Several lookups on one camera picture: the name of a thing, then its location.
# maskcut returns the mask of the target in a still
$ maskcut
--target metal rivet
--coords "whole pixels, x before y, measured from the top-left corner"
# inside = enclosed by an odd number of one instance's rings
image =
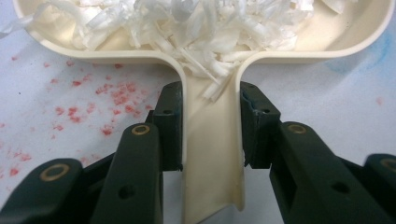
[[[148,132],[149,132],[149,126],[144,124],[132,128],[132,133],[135,135],[142,135]]]
[[[61,172],[58,172],[55,175],[52,175],[50,172],[53,172],[55,169],[61,169]],[[70,167],[66,164],[63,163],[58,163],[55,165],[51,165],[49,168],[45,169],[43,172],[40,174],[40,179],[45,182],[50,182],[57,180],[67,174],[69,172]]]
[[[292,133],[306,133],[306,128],[299,124],[291,124],[288,126],[288,129]]]
[[[381,160],[381,165],[383,165],[384,167],[387,167],[388,169],[390,169],[391,171],[396,173],[396,160],[390,159],[390,158],[385,158],[385,159]]]

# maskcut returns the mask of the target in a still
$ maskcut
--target plastic shaving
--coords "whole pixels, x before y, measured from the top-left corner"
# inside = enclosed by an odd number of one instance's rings
[[[342,13],[347,1],[322,0]],[[34,15],[13,21],[0,38],[36,20],[48,8],[75,21],[76,49],[97,50],[119,29],[129,44],[150,46],[213,82],[216,101],[238,65],[258,51],[293,50],[298,25],[313,16],[314,0],[48,0]]]

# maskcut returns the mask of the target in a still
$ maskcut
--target red stain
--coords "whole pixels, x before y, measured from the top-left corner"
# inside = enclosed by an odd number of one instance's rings
[[[382,104],[384,104],[384,99],[383,99],[382,97],[377,97],[377,98],[375,99],[375,102],[376,102],[378,105],[382,105]]]
[[[73,81],[73,86],[77,87],[81,85],[81,81]]]
[[[123,67],[123,65],[120,64],[120,63],[115,63],[115,64],[114,64],[114,67],[115,67],[116,69],[120,69],[120,68]]]
[[[136,118],[136,119],[140,119],[141,115],[142,115],[142,112],[140,110],[136,110],[134,112],[134,118]]]
[[[71,61],[71,60],[67,60],[66,64],[67,64],[67,66],[71,67],[71,66],[73,66],[75,63],[74,63],[73,61]]]
[[[92,81],[91,77],[92,77],[92,74],[89,73],[89,74],[85,75],[85,77],[82,78],[82,81]]]
[[[61,108],[61,107],[59,107],[59,106],[57,106],[57,107],[55,108],[55,111],[56,111],[56,114],[57,114],[57,115],[62,115],[62,114],[64,113],[64,109]]]
[[[153,108],[152,108],[152,105],[146,105],[146,107],[145,107],[147,110],[152,110]]]
[[[111,97],[115,105],[122,105],[128,102],[128,95],[125,91],[113,91]]]
[[[113,133],[113,129],[113,126],[106,124],[105,127],[101,129],[101,131],[104,135],[111,135]]]
[[[131,105],[126,105],[125,112],[126,113],[134,113],[134,108]]]
[[[141,93],[142,93],[143,95],[149,95],[149,92],[146,91],[146,90],[142,90]]]
[[[78,109],[75,106],[70,107],[69,113],[67,115],[69,116],[70,120],[73,121],[74,123],[81,123],[82,122],[81,117],[76,116],[77,111]]]
[[[121,113],[121,111],[118,110],[118,109],[114,109],[114,110],[113,110],[113,114],[114,114],[114,115],[118,115],[118,114],[120,114],[120,113]]]
[[[82,163],[84,166],[88,166],[88,165],[91,164],[90,160],[88,160],[88,158],[86,158],[86,157],[81,157],[81,159],[79,159],[79,161],[81,161],[81,163]]]
[[[20,155],[20,161],[29,161],[32,159],[32,156],[29,155],[28,153],[22,153]]]
[[[64,126],[58,124],[58,125],[54,126],[53,129],[56,129],[56,130],[58,130],[58,131],[61,131],[61,130],[64,129]]]
[[[133,82],[126,83],[125,86],[126,86],[126,89],[128,90],[128,92],[136,91],[136,86]]]
[[[108,90],[110,90],[111,88],[113,88],[114,86],[113,85],[111,85],[111,84],[105,84],[105,85],[103,85],[102,87],[99,87],[97,90],[96,90],[96,94],[101,94],[101,93],[107,93],[108,92]]]
[[[101,157],[101,156],[99,156],[99,155],[96,155],[96,154],[91,154],[91,157],[92,157],[94,160],[96,160],[96,161],[99,161],[99,160],[101,160],[101,159],[102,159],[102,157]]]
[[[17,175],[19,172],[20,172],[20,171],[19,171],[16,167],[11,168],[11,169],[9,170],[9,176]]]
[[[94,109],[95,109],[95,104],[94,103],[89,103],[88,104],[88,108],[87,108],[87,113],[91,114]]]

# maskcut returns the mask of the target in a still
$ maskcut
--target cream plastic tray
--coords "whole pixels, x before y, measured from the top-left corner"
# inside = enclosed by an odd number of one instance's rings
[[[43,0],[14,0],[19,17],[35,12]],[[74,23],[36,22],[27,30],[43,46],[68,57],[92,63],[167,63],[180,75],[184,94],[183,163],[185,223],[196,223],[234,204],[244,207],[243,155],[239,82],[252,63],[314,63],[353,54],[373,43],[387,27],[394,0],[360,0],[337,15],[320,1],[315,16],[299,30],[294,51],[263,51],[246,60],[215,102],[201,97],[210,80],[185,74],[166,54],[132,49],[123,31],[112,35],[97,51],[70,44]]]

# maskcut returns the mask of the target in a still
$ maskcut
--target table surface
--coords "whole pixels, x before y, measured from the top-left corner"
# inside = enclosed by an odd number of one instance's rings
[[[0,26],[16,18],[0,0]],[[316,130],[332,151],[363,164],[396,154],[396,16],[373,45],[314,64],[254,64],[243,80],[282,112]],[[157,64],[92,64],[54,53],[18,31],[0,40],[0,207],[37,165],[114,152],[122,131],[145,120],[162,87],[179,80]],[[246,168],[246,208],[204,223],[283,223],[266,170]],[[181,173],[164,174],[164,223],[180,223]]]

